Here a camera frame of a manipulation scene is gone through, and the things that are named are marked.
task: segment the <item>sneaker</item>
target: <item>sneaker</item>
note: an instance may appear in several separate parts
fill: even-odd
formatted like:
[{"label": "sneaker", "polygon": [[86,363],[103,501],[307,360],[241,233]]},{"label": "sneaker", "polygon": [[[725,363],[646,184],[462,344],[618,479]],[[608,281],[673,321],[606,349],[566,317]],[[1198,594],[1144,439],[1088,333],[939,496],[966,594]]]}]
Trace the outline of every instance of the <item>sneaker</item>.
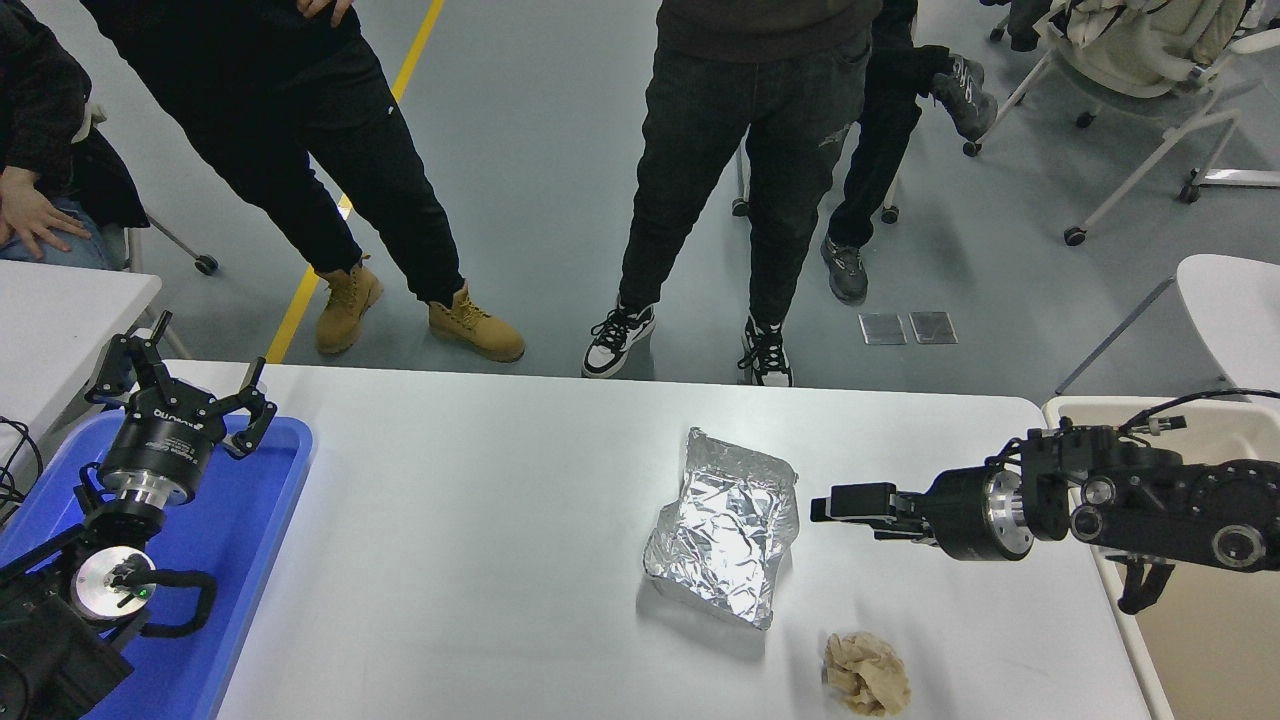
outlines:
[{"label": "sneaker", "polygon": [[329,301],[316,320],[316,350],[337,355],[356,345],[360,320],[383,296],[383,283],[364,265],[356,265],[349,273],[334,270],[316,274],[329,283]]},{"label": "sneaker", "polygon": [[742,332],[742,359],[739,369],[746,370],[746,379],[754,386],[791,387],[791,364],[787,352],[782,350],[782,325],[756,325],[754,318],[746,319]]},{"label": "sneaker", "polygon": [[822,241],[822,259],[829,270],[831,292],[845,305],[861,305],[867,300],[867,268],[863,266],[861,252],[856,247],[841,247],[831,241]]},{"label": "sneaker", "polygon": [[428,328],[435,337],[461,340],[495,363],[515,363],[525,354],[525,338],[516,328],[471,301],[470,283],[463,282],[462,290],[453,293],[452,306],[433,300],[428,307]]},{"label": "sneaker", "polygon": [[987,135],[998,110],[996,96],[982,90],[984,78],[982,64],[955,53],[951,54],[951,73],[933,76],[933,97],[951,114],[956,132],[973,142]]},{"label": "sneaker", "polygon": [[622,306],[609,311],[604,322],[591,328],[595,340],[582,357],[584,378],[612,378],[627,361],[627,354],[640,340],[653,332],[653,305],[636,313]]}]

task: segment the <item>black sleeve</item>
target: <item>black sleeve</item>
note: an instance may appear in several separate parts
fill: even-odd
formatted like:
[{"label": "black sleeve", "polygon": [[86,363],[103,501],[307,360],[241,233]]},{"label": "black sleeve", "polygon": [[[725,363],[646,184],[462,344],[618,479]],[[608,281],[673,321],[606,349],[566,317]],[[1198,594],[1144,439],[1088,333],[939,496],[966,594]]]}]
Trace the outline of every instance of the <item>black sleeve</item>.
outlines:
[{"label": "black sleeve", "polygon": [[5,165],[64,177],[84,117],[88,76],[54,33],[15,0],[0,0],[4,100],[13,110]]}]

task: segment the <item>caster wheel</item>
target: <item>caster wheel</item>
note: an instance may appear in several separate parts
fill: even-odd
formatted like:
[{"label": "caster wheel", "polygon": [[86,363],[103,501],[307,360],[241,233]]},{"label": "caster wheel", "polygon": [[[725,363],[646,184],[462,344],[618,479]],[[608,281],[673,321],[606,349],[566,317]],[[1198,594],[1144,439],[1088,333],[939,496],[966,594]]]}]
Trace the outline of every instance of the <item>caster wheel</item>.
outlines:
[{"label": "caster wheel", "polygon": [[196,269],[200,270],[201,274],[211,275],[218,272],[218,260],[214,260],[209,255],[201,255],[200,258],[196,258]]}]

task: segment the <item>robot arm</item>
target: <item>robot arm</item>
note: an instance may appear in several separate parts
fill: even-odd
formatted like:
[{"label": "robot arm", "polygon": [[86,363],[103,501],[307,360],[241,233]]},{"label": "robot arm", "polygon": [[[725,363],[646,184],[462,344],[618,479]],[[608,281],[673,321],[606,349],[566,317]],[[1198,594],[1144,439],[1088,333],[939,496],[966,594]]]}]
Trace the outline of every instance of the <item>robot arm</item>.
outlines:
[{"label": "robot arm", "polygon": [[[81,524],[0,568],[0,714],[17,720],[81,717],[133,667],[120,655],[137,635],[179,638],[207,621],[216,597],[212,575],[157,569],[146,553],[166,505],[195,500],[219,443],[242,459],[275,416],[257,389],[264,360],[244,386],[216,398],[169,375],[156,345],[170,319],[150,336],[118,334],[108,345],[90,402],[123,405],[124,423],[102,462],[81,469]],[[138,389],[118,398],[137,377]],[[225,415],[248,409],[248,427],[228,437]],[[160,587],[195,588],[186,623],[148,623]]]},{"label": "robot arm", "polygon": [[[1155,419],[1169,407],[1238,393],[1277,396],[1198,393],[1120,427],[1078,427],[1064,418],[1055,430],[1011,439],[979,468],[940,474],[923,493],[893,483],[832,487],[831,496],[813,500],[810,520],[869,525],[876,539],[937,546],[956,560],[1021,560],[1036,538],[1059,541],[1070,532],[1128,566],[1117,605],[1133,615],[1160,598],[1172,561],[1280,570],[1280,464],[1184,465],[1176,452],[1137,437],[1185,428],[1180,416]],[[1074,510],[1071,487],[1080,489]]]}]

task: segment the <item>blue tray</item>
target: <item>blue tray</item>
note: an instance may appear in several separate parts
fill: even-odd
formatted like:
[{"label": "blue tray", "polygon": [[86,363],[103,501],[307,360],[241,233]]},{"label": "blue tray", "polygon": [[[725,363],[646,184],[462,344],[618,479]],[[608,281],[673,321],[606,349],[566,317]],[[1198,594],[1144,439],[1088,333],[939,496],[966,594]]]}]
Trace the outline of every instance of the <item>blue tray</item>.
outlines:
[{"label": "blue tray", "polygon": [[[0,534],[0,565],[83,520],[72,489],[86,462],[101,461],[123,413],[104,413],[76,429],[13,523]],[[227,419],[228,432],[247,418]],[[218,714],[236,659],[248,634],[293,506],[302,492],[311,430],[294,418],[275,418],[262,445],[244,460],[223,450],[205,470],[193,502],[165,507],[164,530],[147,544],[157,568],[204,570],[218,578],[209,623],[180,639],[137,638],[124,648],[133,674],[86,717],[209,720]],[[154,623],[191,618],[196,591],[160,588],[147,605]]]}]

